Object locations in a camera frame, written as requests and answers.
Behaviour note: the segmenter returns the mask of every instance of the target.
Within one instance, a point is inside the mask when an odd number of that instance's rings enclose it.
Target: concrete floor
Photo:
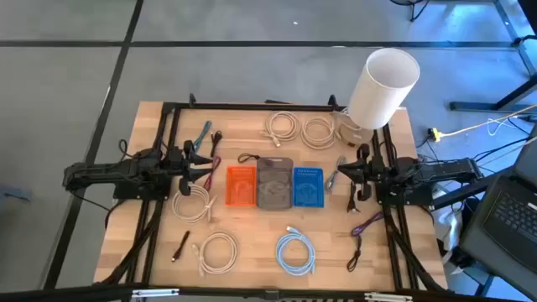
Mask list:
[[[0,39],[123,39],[134,0],[2,0]],[[527,31],[507,1],[517,29]],[[136,40],[370,40],[509,41],[495,7],[486,3],[431,2],[414,23],[409,10],[389,1],[147,1]],[[63,168],[83,158],[107,91],[119,49],[0,48],[0,184],[33,193],[31,202],[0,204],[0,291],[36,289],[68,195]],[[374,49],[131,49],[110,113],[97,162],[119,157],[139,101],[324,104],[335,94],[347,104],[367,56]],[[528,79],[516,52],[490,49],[408,49],[421,78],[404,102],[414,139],[427,128],[443,132],[486,121],[493,114],[449,112],[451,101],[496,102]],[[537,96],[525,102],[535,103]],[[532,125],[518,121],[530,130]],[[524,136],[486,128],[432,146],[441,159],[473,156]],[[420,153],[432,156],[426,145]],[[487,165],[498,170],[516,153]],[[87,197],[110,206],[112,187]],[[86,285],[104,234],[105,213],[84,205],[59,286]]]

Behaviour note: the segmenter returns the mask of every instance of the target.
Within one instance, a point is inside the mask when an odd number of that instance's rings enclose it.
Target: light blue cable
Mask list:
[[[287,231],[289,232],[287,235],[284,235],[278,240],[278,244],[276,244],[276,262],[284,269],[284,271],[288,274],[294,275],[294,276],[302,276],[309,272],[314,273],[315,272],[315,249],[313,248],[313,244],[311,244],[310,239],[308,237],[304,236],[299,230],[287,226]],[[298,240],[303,242],[306,247],[308,248],[308,261],[300,266],[295,267],[292,265],[288,265],[284,262],[284,249],[287,243],[291,242],[292,240]]]
[[[205,125],[203,125],[203,130],[201,130],[200,136],[194,141],[194,152],[198,153],[198,150],[201,147],[201,142],[203,141],[203,138],[207,135],[209,132],[209,129],[211,129],[212,122],[206,121]]]

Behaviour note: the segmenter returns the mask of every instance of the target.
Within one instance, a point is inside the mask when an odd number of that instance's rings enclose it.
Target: black marker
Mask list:
[[[179,256],[181,255],[181,251],[183,250],[183,246],[185,245],[186,239],[188,239],[188,236],[190,235],[190,231],[186,231],[185,235],[183,236],[183,239],[181,240],[181,244],[179,245],[179,248],[177,251],[175,251],[174,256],[171,258],[171,262],[175,262],[175,260],[179,259]]]

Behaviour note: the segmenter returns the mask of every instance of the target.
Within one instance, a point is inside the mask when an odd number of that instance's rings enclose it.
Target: coiled white cable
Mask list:
[[[188,224],[196,224],[200,222],[201,219],[203,219],[203,216],[205,215],[207,215],[207,221],[211,221],[211,207],[212,207],[212,204],[216,200],[216,195],[213,196],[211,200],[209,200],[210,198],[209,192],[207,192],[207,190],[205,190],[202,186],[194,185],[194,184],[190,185],[190,194],[198,196],[203,200],[205,204],[205,206],[203,207],[203,210],[201,210],[201,212],[193,216],[181,215],[179,213],[179,203],[181,202],[181,199],[184,196],[181,194],[180,190],[177,190],[177,193],[175,193],[174,198],[171,202],[171,208],[174,214],[177,217],[179,217],[179,219],[181,219],[182,221]]]
[[[272,129],[272,123],[276,117],[282,117],[291,122],[289,130],[283,133],[276,133]],[[260,134],[266,138],[271,138],[276,147],[281,146],[281,142],[288,142],[295,139],[299,135],[300,121],[297,116],[292,112],[274,112],[265,120],[265,129]]]
[[[222,238],[229,242],[229,245],[232,247],[232,256],[229,259],[229,262],[221,267],[221,268],[213,268],[211,265],[207,264],[205,262],[205,248],[207,244],[217,238]],[[192,244],[192,250],[198,257],[198,270],[200,272],[200,276],[205,276],[205,273],[212,273],[212,274],[220,274],[220,273],[227,273],[229,272],[237,262],[238,258],[238,244],[235,238],[233,238],[231,235],[226,234],[225,232],[213,232],[209,237],[201,244],[201,248],[199,248],[197,245]]]
[[[312,138],[308,134],[308,127],[313,125],[321,125],[328,129],[328,136],[325,138]],[[315,150],[323,150],[331,147],[336,142],[336,137],[339,138],[336,132],[334,121],[328,122],[324,117],[311,117],[304,124],[302,124],[302,130],[300,131],[302,141],[306,146]]]

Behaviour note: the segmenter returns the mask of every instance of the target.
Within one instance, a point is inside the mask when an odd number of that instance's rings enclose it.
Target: white cylinder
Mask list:
[[[419,78],[420,66],[408,53],[399,49],[374,51],[349,101],[350,118],[366,129],[384,126]]]

